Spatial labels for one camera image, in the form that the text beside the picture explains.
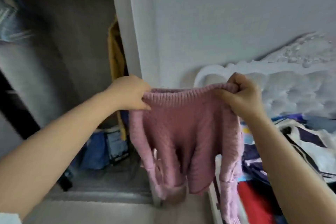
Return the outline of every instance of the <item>tufted headboard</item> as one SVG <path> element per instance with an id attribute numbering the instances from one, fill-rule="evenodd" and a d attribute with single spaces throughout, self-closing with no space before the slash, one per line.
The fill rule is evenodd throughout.
<path id="1" fill-rule="evenodd" d="M 336 52 L 323 35 L 303 35 L 261 61 L 203 67 L 194 87 L 226 82 L 234 72 L 260 86 L 270 117 L 305 113 L 336 118 Z"/>

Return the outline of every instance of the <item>pink sweater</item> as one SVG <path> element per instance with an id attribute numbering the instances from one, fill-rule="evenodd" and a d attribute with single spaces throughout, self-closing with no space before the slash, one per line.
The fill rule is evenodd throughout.
<path id="1" fill-rule="evenodd" d="M 180 191 L 186 178 L 190 193 L 206 190 L 221 154 L 221 214 L 228 224 L 237 224 L 236 178 L 244 144 L 238 117 L 213 94 L 214 88 L 237 92 L 236 85 L 227 83 L 146 93 L 143 100 L 152 110 L 130 112 L 130 137 L 162 199 Z"/>

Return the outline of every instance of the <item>person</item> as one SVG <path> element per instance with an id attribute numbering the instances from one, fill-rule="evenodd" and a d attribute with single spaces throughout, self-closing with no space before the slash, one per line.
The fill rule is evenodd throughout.
<path id="1" fill-rule="evenodd" d="M 242 74 L 232 94 L 216 89 L 253 134 L 275 196 L 289 224 L 336 223 L 336 196 L 267 117 L 258 86 Z M 55 184 L 96 127 L 117 110 L 147 109 L 151 87 L 134 75 L 111 86 L 41 129 L 0 160 L 0 212 L 23 219 Z"/>

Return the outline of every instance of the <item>person's left hand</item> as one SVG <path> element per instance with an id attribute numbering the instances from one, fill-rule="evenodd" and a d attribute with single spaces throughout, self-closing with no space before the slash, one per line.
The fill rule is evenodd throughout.
<path id="1" fill-rule="evenodd" d="M 116 79 L 105 92 L 117 104 L 118 110 L 150 110 L 151 107 L 142 101 L 142 97 L 151 89 L 147 82 L 131 74 Z"/>

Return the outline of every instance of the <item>hand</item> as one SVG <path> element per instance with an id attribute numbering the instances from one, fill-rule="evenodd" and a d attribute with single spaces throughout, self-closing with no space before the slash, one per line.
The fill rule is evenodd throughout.
<path id="1" fill-rule="evenodd" d="M 236 94 L 223 89 L 216 89 L 215 91 L 232 108 L 236 115 L 244 121 L 266 116 L 261 99 L 261 91 L 257 84 L 240 73 L 234 73 L 227 82 L 238 85 L 239 90 Z"/>
<path id="2" fill-rule="evenodd" d="M 131 74 L 116 79 L 105 92 L 116 103 L 118 110 L 150 110 L 151 107 L 142 101 L 142 97 L 151 89 L 147 82 Z"/>

